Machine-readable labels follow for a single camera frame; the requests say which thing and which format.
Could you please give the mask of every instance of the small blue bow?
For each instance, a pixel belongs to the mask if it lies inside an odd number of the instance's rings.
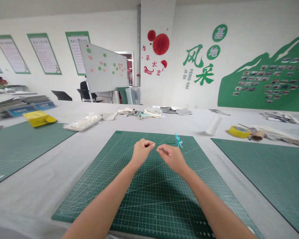
[[[182,146],[183,141],[180,141],[180,138],[178,137],[178,135],[177,135],[176,133],[175,133],[175,137],[176,137],[176,139],[177,139],[177,146],[178,146],[178,147],[180,147],[180,146],[183,147],[183,146]]]

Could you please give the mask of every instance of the whiteboard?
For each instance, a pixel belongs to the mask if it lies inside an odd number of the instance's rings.
[[[128,87],[126,56],[79,40],[86,81],[92,93]]]

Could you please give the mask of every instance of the green paper circle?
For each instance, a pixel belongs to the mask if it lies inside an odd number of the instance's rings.
[[[217,58],[220,54],[220,46],[218,45],[213,45],[211,46],[208,51],[207,51],[207,58],[209,60],[214,60],[215,58]]]
[[[228,31],[228,27],[225,24],[221,24],[218,27],[216,27],[212,35],[213,41],[219,42],[222,39],[224,39],[225,36],[227,35],[227,31]]]

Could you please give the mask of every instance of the blue sign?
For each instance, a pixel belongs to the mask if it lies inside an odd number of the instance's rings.
[[[50,108],[55,107],[55,105],[52,101],[44,102],[44,103],[38,103],[38,104],[35,104],[35,106],[38,110],[48,110]]]
[[[13,117],[18,117],[21,116],[24,113],[29,113],[32,111],[37,111],[37,109],[33,105],[28,105],[24,107],[19,107],[19,108],[14,108],[14,109],[9,109],[8,112],[13,116]]]

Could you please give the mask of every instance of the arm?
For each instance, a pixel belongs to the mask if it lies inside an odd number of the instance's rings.
[[[245,224],[186,164],[179,148],[163,144],[157,148],[157,152],[190,186],[216,238],[256,239]]]
[[[62,239],[105,238],[131,181],[155,143],[141,139],[134,145],[131,161],[83,210]]]

